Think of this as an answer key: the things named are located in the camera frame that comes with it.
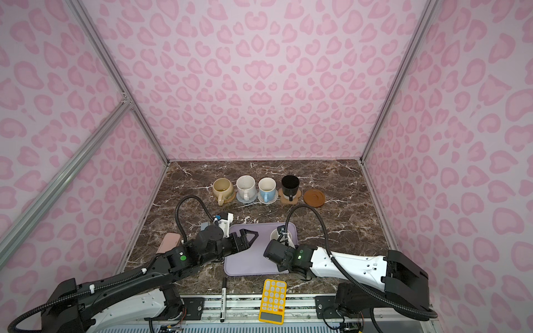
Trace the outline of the cork paw-shaped coaster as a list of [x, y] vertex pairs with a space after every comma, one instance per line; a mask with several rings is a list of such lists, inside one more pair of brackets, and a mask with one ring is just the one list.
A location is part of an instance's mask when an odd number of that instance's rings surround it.
[[290, 198], [288, 196], [284, 195], [282, 189], [278, 190], [278, 195], [279, 195], [279, 199], [280, 199], [280, 201], [281, 201], [281, 203], [283, 205], [297, 205], [298, 202], [299, 202], [299, 199], [302, 196], [302, 191], [298, 190], [296, 195], [292, 197], [292, 200], [290, 200]]

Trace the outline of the multicolour woven round coaster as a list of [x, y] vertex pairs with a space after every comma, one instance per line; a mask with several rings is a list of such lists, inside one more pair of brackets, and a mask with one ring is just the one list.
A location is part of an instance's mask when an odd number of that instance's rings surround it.
[[267, 201], [265, 201], [265, 197], [261, 196], [260, 194], [258, 194], [258, 200], [263, 205], [271, 205], [271, 204], [275, 203], [278, 200], [278, 197], [279, 197], [278, 193], [274, 192], [273, 196], [267, 195], [266, 196]]

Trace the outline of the brown round wooden coaster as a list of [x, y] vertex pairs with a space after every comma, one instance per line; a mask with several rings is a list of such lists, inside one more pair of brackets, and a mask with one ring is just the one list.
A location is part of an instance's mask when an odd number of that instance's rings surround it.
[[317, 189], [310, 189], [303, 195], [305, 203], [314, 208], [320, 208], [326, 202], [326, 195]]

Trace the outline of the white mug blue handle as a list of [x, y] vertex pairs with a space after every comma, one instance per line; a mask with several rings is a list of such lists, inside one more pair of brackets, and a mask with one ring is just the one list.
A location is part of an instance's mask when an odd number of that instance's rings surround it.
[[278, 192], [276, 181], [273, 178], [262, 178], [258, 183], [259, 194], [265, 197], [267, 201], [267, 195], [273, 196], [274, 192]]

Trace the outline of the black mug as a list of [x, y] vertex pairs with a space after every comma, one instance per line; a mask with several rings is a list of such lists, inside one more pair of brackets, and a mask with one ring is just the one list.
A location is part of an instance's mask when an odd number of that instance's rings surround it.
[[287, 175], [282, 178], [281, 185], [284, 195], [292, 200], [292, 197], [295, 196], [299, 190], [300, 180], [297, 176]]

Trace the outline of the white speckled mug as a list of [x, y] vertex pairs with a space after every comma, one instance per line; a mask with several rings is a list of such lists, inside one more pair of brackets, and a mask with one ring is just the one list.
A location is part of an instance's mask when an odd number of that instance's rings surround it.
[[240, 203], [252, 203], [258, 196], [255, 179], [252, 176], [244, 175], [237, 179], [237, 200]]

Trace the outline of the beige ceramic mug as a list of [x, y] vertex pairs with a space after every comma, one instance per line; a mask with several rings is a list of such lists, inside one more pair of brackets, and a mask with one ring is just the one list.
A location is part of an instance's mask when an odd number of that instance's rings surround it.
[[212, 184], [212, 193], [218, 206], [225, 205], [235, 198], [233, 183], [227, 178], [219, 178]]

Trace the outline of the white mug lavender handle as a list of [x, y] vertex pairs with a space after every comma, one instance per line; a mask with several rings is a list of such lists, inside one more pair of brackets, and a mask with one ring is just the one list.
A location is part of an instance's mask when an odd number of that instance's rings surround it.
[[287, 244], [288, 246], [295, 248], [292, 234], [286, 229], [285, 226], [278, 226], [271, 233], [271, 240], [279, 241], [280, 243]]

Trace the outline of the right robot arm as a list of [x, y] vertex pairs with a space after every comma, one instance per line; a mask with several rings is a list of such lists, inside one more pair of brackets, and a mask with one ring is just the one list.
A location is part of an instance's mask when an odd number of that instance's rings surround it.
[[400, 251], [367, 257], [337, 253], [319, 246], [292, 245], [283, 233], [269, 241], [263, 256], [280, 272], [314, 278], [338, 278], [335, 304], [341, 311], [358, 313], [391, 308], [417, 321], [437, 318], [430, 309], [429, 276]]

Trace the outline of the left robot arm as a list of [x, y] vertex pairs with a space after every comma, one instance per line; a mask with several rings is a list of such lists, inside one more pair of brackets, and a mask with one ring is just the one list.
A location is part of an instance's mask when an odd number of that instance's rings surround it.
[[204, 264], [247, 250], [251, 230], [224, 234], [208, 226], [195, 239], [156, 255], [140, 268], [103, 280], [60, 283], [40, 312], [42, 332], [97, 332], [134, 320], [182, 320], [188, 311], [175, 282], [198, 273]]

